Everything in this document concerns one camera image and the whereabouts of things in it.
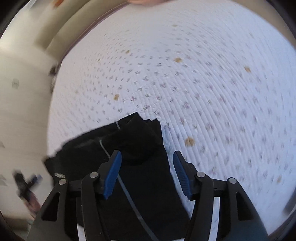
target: brown stain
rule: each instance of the brown stain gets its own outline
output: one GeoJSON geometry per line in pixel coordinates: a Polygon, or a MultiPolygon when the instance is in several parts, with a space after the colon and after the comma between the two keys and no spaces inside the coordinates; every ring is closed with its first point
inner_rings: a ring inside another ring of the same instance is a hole
{"type": "Polygon", "coordinates": [[[117,101],[118,97],[119,97],[119,94],[116,94],[113,99],[117,101]]]}
{"type": "Polygon", "coordinates": [[[278,179],[277,179],[276,182],[277,182],[277,183],[280,183],[280,182],[281,182],[281,175],[278,177],[278,179]]]}
{"type": "Polygon", "coordinates": [[[247,71],[248,73],[252,73],[252,72],[251,72],[251,69],[250,69],[249,66],[244,66],[244,69],[245,69],[245,71],[247,71]]]}
{"type": "Polygon", "coordinates": [[[180,62],[182,62],[182,59],[181,59],[180,57],[177,57],[177,58],[174,58],[174,61],[175,61],[176,63],[180,63],[180,62]]]}
{"type": "Polygon", "coordinates": [[[188,137],[185,140],[185,146],[189,147],[189,146],[194,146],[195,145],[195,140],[192,137],[188,137]]]}

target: mattress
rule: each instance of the mattress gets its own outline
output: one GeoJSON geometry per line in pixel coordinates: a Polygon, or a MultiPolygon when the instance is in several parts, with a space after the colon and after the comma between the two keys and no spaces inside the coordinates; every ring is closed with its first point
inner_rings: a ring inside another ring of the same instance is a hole
{"type": "MultiPolygon", "coordinates": [[[[48,154],[133,112],[161,122],[171,173],[180,150],[212,178],[235,177],[270,234],[296,187],[296,52],[268,22],[228,0],[128,5],[65,57],[48,154]]],[[[217,233],[215,199],[210,240],[217,233]]]]}

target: black clothing item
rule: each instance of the black clothing item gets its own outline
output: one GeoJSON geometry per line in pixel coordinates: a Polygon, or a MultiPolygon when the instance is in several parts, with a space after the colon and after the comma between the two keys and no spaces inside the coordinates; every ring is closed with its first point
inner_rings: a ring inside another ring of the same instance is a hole
{"type": "MultiPolygon", "coordinates": [[[[108,161],[100,140],[110,155],[114,150],[121,151],[119,175],[156,237],[159,240],[185,237],[190,219],[175,189],[158,120],[143,120],[134,113],[69,141],[54,158],[45,161],[54,183],[59,180],[55,173],[65,175],[69,181],[79,180],[108,161]]],[[[151,240],[118,180],[112,195],[103,201],[102,214],[111,239],[151,240]]]]}

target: blurred object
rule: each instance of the blurred object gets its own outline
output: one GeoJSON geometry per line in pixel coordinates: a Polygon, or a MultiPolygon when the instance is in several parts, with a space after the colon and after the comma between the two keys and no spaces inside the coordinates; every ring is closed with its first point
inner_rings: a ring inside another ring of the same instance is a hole
{"type": "Polygon", "coordinates": [[[56,76],[57,72],[59,71],[59,67],[57,65],[54,65],[51,69],[50,72],[48,73],[49,76],[56,76]]]}
{"type": "Polygon", "coordinates": [[[53,93],[54,91],[54,86],[55,86],[55,82],[57,80],[57,76],[55,75],[53,78],[52,78],[52,81],[50,83],[50,92],[53,93]]]}
{"type": "Polygon", "coordinates": [[[128,2],[133,4],[142,4],[142,5],[155,5],[168,0],[128,0],[128,2]]]}
{"type": "Polygon", "coordinates": [[[32,193],[31,188],[38,184],[42,177],[40,175],[38,177],[33,175],[28,183],[21,172],[15,172],[13,177],[19,190],[18,196],[24,201],[30,215],[35,218],[41,206],[34,193],[32,193]]]}
{"type": "Polygon", "coordinates": [[[20,82],[17,79],[13,79],[11,84],[12,84],[12,88],[14,89],[18,89],[18,87],[20,86],[20,82]]]}
{"type": "Polygon", "coordinates": [[[54,3],[54,7],[58,7],[59,5],[61,5],[63,3],[64,0],[56,0],[54,3]]]}
{"type": "Polygon", "coordinates": [[[23,174],[18,171],[16,171],[13,174],[13,177],[17,184],[17,188],[19,191],[19,194],[18,194],[19,198],[25,199],[26,201],[30,202],[30,198],[32,196],[31,189],[42,180],[42,177],[40,175],[38,177],[33,175],[31,179],[28,182],[26,182],[23,174]]]}
{"type": "Polygon", "coordinates": [[[25,206],[28,208],[30,215],[35,218],[38,214],[41,205],[38,202],[38,199],[36,198],[34,193],[30,193],[30,201],[24,200],[25,206]]]}

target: gray cable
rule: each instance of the gray cable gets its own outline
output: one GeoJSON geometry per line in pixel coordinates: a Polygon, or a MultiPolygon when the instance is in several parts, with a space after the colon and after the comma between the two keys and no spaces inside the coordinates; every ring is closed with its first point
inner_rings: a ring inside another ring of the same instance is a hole
{"type": "MultiPolygon", "coordinates": [[[[102,140],[100,140],[100,145],[102,147],[102,149],[104,150],[104,152],[106,153],[106,155],[108,156],[108,158],[110,158],[110,154],[107,152],[107,150],[105,149],[105,147],[103,146],[102,140]]],[[[117,179],[119,181],[119,184],[124,192],[124,194],[126,195],[126,198],[128,199],[129,204],[131,205],[133,211],[135,212],[137,219],[140,221],[142,227],[145,229],[145,231],[147,232],[147,234],[150,236],[150,238],[153,241],[159,241],[159,239],[156,237],[156,235],[152,232],[152,230],[149,228],[149,226],[147,225],[147,223],[145,222],[145,220],[143,219],[142,215],[140,214],[139,210],[137,209],[135,203],[133,202],[128,190],[126,189],[120,175],[117,176],[117,179]]]]}

